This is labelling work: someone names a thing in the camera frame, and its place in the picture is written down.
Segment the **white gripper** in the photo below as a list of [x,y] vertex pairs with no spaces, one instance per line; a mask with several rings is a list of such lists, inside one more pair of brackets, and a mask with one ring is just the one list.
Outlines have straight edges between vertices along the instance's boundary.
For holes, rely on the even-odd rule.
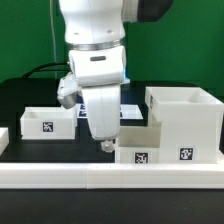
[[82,96],[92,137],[115,139],[120,128],[120,85],[85,87]]

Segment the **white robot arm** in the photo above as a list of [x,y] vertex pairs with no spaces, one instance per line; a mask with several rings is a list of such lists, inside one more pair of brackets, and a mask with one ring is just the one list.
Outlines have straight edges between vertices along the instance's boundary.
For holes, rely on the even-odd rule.
[[59,0],[65,21],[70,72],[60,80],[58,100],[67,109],[83,97],[91,135],[113,140],[120,128],[120,86],[126,22],[155,22],[174,0]]

